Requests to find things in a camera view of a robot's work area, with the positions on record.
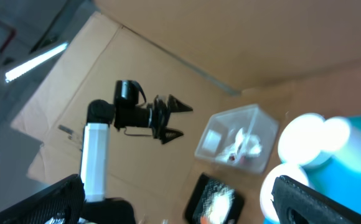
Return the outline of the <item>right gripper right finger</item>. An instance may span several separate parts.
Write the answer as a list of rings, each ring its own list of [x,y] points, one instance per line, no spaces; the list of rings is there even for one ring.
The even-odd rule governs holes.
[[[293,200],[297,207],[287,208],[280,224],[361,224],[361,214],[337,203],[305,185],[295,185]]]

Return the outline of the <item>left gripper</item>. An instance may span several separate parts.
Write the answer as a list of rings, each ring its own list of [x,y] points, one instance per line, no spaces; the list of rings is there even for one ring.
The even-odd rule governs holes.
[[[150,105],[152,120],[150,127],[154,139],[161,141],[161,144],[167,144],[172,140],[184,135],[182,131],[167,128],[171,113],[183,113],[193,111],[193,108],[184,104],[173,95],[169,95],[168,101],[165,96],[157,95]]]

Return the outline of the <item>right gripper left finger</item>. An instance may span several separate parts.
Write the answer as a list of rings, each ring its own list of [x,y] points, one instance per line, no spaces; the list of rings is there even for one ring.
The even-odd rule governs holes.
[[[83,182],[72,174],[0,212],[0,224],[77,223],[85,202]]]

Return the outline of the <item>white bowl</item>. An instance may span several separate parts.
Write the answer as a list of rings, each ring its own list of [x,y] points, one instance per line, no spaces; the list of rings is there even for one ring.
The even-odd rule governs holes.
[[[331,154],[323,150],[321,140],[325,118],[306,113],[294,118],[283,130],[278,141],[278,156],[283,163],[315,169],[326,163]]]
[[[304,169],[292,163],[283,163],[273,168],[265,177],[260,191],[260,207],[264,217],[271,223],[281,223],[287,208],[297,207],[293,200],[295,185],[314,188]]]

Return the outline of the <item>white napkin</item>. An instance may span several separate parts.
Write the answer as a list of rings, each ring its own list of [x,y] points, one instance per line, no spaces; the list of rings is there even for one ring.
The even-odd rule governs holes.
[[[241,164],[242,159],[257,158],[262,152],[261,140],[257,135],[247,134],[243,128],[235,135],[235,142],[215,157],[215,161]]]

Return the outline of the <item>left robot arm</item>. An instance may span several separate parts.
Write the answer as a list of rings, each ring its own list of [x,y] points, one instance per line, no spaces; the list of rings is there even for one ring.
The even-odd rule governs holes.
[[[193,108],[173,95],[157,95],[148,103],[141,85],[135,80],[118,80],[112,103],[93,100],[87,108],[87,122],[83,129],[80,178],[85,200],[102,202],[106,194],[106,157],[110,149],[110,126],[118,131],[128,127],[148,128],[150,137],[161,144],[179,138],[184,133],[168,128],[172,113],[191,112]]]

